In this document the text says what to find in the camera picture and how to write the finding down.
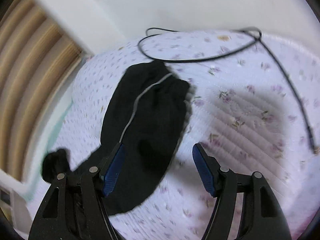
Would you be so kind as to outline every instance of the blue gripper pad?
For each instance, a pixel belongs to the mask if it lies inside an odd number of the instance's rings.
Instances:
[[[211,196],[215,197],[216,190],[213,184],[213,175],[196,145],[192,148],[192,157],[205,190],[209,192]]]
[[[105,197],[108,196],[115,188],[117,179],[122,168],[122,164],[124,162],[124,157],[124,145],[121,144],[107,170],[107,173],[104,176],[104,186],[102,188],[102,193]]]

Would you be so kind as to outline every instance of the quilted bedding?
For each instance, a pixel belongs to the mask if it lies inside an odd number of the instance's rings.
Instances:
[[[192,59],[249,41],[245,34],[229,31],[167,33],[147,39],[143,49],[157,58]],[[264,33],[263,41],[290,74],[320,143],[319,58],[281,37]],[[70,149],[72,169],[99,146],[104,114],[125,69],[150,61],[138,51],[137,42],[96,55],[79,71],[74,104],[53,147]],[[191,118],[158,189],[131,212],[110,217],[112,225],[127,240],[200,239],[214,206],[192,160],[192,146],[201,142],[209,155],[234,172],[263,173],[296,239],[320,206],[320,157],[308,147],[298,103],[273,59],[257,44],[223,59],[167,67],[195,88]],[[33,217],[48,187],[38,182],[28,203]],[[229,239],[236,238],[241,204],[239,194]]]

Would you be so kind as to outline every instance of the black cloth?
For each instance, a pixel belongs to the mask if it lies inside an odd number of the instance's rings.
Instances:
[[[56,152],[47,154],[42,162],[41,175],[48,183],[52,183],[59,173],[68,174],[70,172],[66,149],[58,149]]]
[[[137,96],[168,73],[161,61],[133,65],[126,70],[104,116],[101,146],[74,174],[80,176],[112,152],[132,115]],[[108,215],[132,210],[156,189],[183,129],[188,89],[187,82],[169,76],[140,98],[135,117],[122,141],[126,151],[122,171],[113,192],[104,198]]]

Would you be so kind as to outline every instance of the black cable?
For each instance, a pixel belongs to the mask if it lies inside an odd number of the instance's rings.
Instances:
[[[148,39],[148,38],[151,38],[151,37],[154,37],[154,36],[158,36],[158,35],[162,35],[162,34],[153,34],[153,35],[148,35],[148,31],[150,30],[161,30],[161,31],[166,31],[166,32],[179,32],[179,31],[174,31],[174,30],[168,30],[168,29],[163,29],[163,28],[156,28],[156,27],[153,27],[153,28],[148,28],[146,30],[146,37],[144,37],[143,39],[141,39],[137,46],[138,46],[138,49],[139,51],[145,55],[146,57],[152,59],[152,60],[161,60],[163,62],[167,62],[167,63],[191,63],[191,62],[203,62],[203,61],[209,61],[209,60],[216,60],[216,59],[219,59],[219,58],[224,58],[224,57],[228,57],[228,56],[231,56],[233,54],[236,54],[238,52],[241,52],[253,45],[255,45],[256,43],[260,43],[265,49],[266,51],[269,53],[269,55],[273,58],[273,60],[276,62],[276,64],[278,65],[281,73],[284,75],[284,77],[286,78],[287,80],[287,83],[289,84],[295,98],[297,99],[297,102],[298,102],[298,105],[299,105],[299,108],[301,110],[301,113],[302,113],[302,116],[304,118],[304,122],[305,122],[305,126],[306,126],[306,130],[307,130],[307,134],[308,134],[308,139],[309,139],[309,146],[311,148],[311,150],[313,151],[314,154],[317,154],[319,152],[319,147],[316,147],[315,146],[315,143],[314,143],[314,137],[313,137],[313,134],[312,134],[312,128],[310,126],[310,122],[309,122],[309,119],[308,119],[308,116],[307,116],[307,113],[306,113],[306,110],[305,108],[303,107],[303,104],[302,104],[302,101],[298,95],[298,92],[295,88],[295,86],[293,85],[293,83],[291,82],[290,80],[290,77],[289,75],[286,73],[286,71],[284,70],[284,67],[282,66],[282,64],[280,63],[280,61],[277,59],[277,57],[271,52],[270,48],[261,40],[262,38],[262,31],[256,27],[248,27],[248,28],[244,28],[244,29],[240,29],[240,30],[232,30],[233,32],[238,32],[238,33],[243,33],[243,34],[246,34],[250,37],[253,38],[253,41],[252,42],[249,42],[248,44],[244,45],[243,47],[239,48],[239,49],[236,49],[236,50],[233,50],[233,51],[229,51],[228,53],[225,53],[225,54],[222,54],[222,55],[219,55],[219,56],[214,56],[214,57],[206,57],[206,58],[200,58],[200,59],[177,59],[177,60],[173,60],[173,59],[159,59],[159,58],[154,58],[154,57],[151,57],[150,55],[146,54],[143,49],[142,49],[142,45],[141,43]],[[252,35],[251,33],[249,32],[258,32],[259,33],[259,37],[257,38],[256,36]]]
[[[162,30],[162,31],[168,31],[168,32],[178,32],[178,31],[173,31],[173,30],[167,30],[167,29],[162,29],[162,28],[149,28],[146,30],[146,34],[148,35],[148,31],[149,30]],[[141,46],[141,43],[145,40],[145,39],[148,39],[148,38],[151,38],[151,37],[154,37],[154,36],[158,36],[158,35],[161,35],[161,34],[153,34],[153,35],[149,35],[149,36],[146,36],[144,37],[143,39],[141,39],[137,46],[138,46],[138,49],[140,50],[140,52],[145,55],[146,57],[148,58],[151,58],[153,60],[161,60],[163,62],[167,62],[167,63],[191,63],[191,62],[203,62],[203,61],[209,61],[209,60],[215,60],[215,59],[219,59],[219,58],[223,58],[223,57],[227,57],[227,56],[231,56],[233,54],[236,54],[238,52],[241,52],[242,50],[245,50],[249,47],[251,47],[252,45],[256,44],[257,42],[259,42],[261,40],[261,37],[262,37],[262,32],[258,29],[258,28],[255,28],[255,27],[250,27],[250,28],[247,28],[247,29],[243,29],[243,30],[235,30],[234,32],[238,32],[238,33],[244,33],[244,34],[248,34],[246,31],[257,31],[259,32],[259,37],[255,37],[255,36],[251,36],[253,37],[253,41],[252,42],[249,42],[247,45],[244,45],[243,47],[239,48],[239,49],[236,49],[236,50],[233,50],[233,51],[229,51],[225,54],[221,54],[219,56],[214,56],[214,57],[206,57],[206,58],[199,58],[199,59],[159,59],[159,58],[154,58],[154,57],[151,57],[150,55],[146,54],[143,49],[142,49],[142,46]]]

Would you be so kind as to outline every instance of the white wall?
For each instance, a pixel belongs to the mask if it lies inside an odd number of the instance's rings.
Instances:
[[[192,30],[256,26],[302,41],[320,55],[320,24],[305,0],[99,0],[127,37],[149,27]]]
[[[100,53],[124,40],[97,0],[36,1],[87,52]]]

